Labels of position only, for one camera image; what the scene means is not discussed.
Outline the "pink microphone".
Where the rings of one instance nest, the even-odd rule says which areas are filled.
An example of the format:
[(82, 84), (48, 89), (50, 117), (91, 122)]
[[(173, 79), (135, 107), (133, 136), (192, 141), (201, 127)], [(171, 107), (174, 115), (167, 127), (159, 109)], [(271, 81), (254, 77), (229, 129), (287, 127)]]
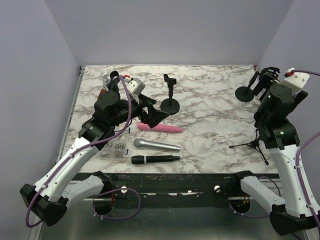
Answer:
[(148, 124), (138, 122), (137, 128), (141, 131), (154, 131), (154, 132), (165, 132), (165, 133), (182, 133), (183, 129), (176, 127), (176, 126), (170, 126), (170, 125), (164, 125), (164, 124), (158, 124), (155, 127), (149, 127)]

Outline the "silver grey microphone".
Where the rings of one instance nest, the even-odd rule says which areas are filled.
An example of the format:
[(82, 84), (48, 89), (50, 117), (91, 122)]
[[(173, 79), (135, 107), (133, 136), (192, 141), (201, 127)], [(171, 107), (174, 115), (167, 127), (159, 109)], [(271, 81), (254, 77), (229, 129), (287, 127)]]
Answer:
[(179, 152), (181, 150), (181, 147), (177, 145), (148, 141), (142, 138), (136, 138), (133, 141), (133, 145), (136, 148), (148, 148), (148, 149), (154, 149), (154, 150), (165, 150), (165, 151), (173, 151), (173, 152)]

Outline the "black clamp microphone stand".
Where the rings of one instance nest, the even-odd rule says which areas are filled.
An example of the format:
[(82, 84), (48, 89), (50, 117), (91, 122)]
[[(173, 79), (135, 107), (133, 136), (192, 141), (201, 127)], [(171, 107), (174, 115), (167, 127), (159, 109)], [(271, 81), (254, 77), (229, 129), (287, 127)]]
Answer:
[(109, 82), (107, 83), (107, 88), (109, 91), (113, 91), (120, 96), (118, 83), (120, 82), (119, 72), (114, 70), (109, 74)]

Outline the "black handheld microphone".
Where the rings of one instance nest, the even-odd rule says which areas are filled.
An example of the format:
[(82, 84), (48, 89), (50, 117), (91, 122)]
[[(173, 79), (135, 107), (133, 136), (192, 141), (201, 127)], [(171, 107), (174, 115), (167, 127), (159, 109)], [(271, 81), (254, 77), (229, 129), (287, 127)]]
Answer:
[(170, 162), (178, 161), (180, 159), (181, 159), (180, 156), (174, 156), (174, 155), (153, 155), (153, 156), (135, 155), (131, 157), (131, 163), (133, 165), (170, 163)]

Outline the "black tripod microphone stand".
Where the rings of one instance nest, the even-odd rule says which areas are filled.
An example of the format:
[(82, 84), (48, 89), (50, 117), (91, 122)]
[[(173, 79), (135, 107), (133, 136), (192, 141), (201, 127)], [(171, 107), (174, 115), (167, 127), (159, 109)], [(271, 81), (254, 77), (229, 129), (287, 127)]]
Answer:
[(263, 154), (261, 148), (260, 148), (260, 135), (259, 135), (259, 129), (256, 128), (255, 129), (255, 138), (254, 140), (250, 141), (250, 142), (246, 142), (246, 143), (242, 143), (242, 144), (237, 144), (237, 145), (230, 145), (229, 148), (233, 149), (236, 147), (241, 147), (241, 146), (247, 146), (250, 147), (251, 149), (254, 149), (255, 151), (257, 151), (263, 158), (264, 163), (268, 166), (269, 162), (266, 159), (265, 155)]

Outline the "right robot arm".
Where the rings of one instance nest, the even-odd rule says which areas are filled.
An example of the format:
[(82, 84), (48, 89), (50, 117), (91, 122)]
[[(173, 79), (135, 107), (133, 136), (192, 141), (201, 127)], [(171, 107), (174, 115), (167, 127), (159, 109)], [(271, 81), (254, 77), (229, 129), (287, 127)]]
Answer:
[(320, 206), (317, 203), (301, 157), (305, 144), (300, 144), (296, 128), (287, 116), (306, 97), (303, 87), (311, 72), (290, 68), (285, 78), (272, 84), (262, 97), (254, 114), (255, 127), (272, 157), (284, 197), (247, 173), (230, 183), (230, 191), (253, 197), (266, 211), (273, 229), (281, 236), (304, 231), (308, 240), (320, 238)]

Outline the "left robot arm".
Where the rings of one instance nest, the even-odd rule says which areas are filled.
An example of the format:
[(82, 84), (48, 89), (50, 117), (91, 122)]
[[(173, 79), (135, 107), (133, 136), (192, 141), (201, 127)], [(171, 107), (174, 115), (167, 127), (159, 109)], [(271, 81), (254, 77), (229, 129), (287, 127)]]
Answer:
[(110, 140), (119, 134), (115, 127), (139, 118), (153, 128), (169, 116), (154, 108), (156, 101), (141, 94), (137, 100), (127, 96), (120, 99), (116, 91), (102, 92), (94, 103), (92, 118), (86, 121), (78, 137), (60, 161), (34, 184), (24, 184), (19, 193), (27, 206), (27, 213), (34, 213), (40, 222), (51, 227), (65, 215), (68, 207), (87, 197), (107, 197), (111, 185), (102, 172), (93, 173), (75, 187), (68, 187), (83, 165), (95, 156)]

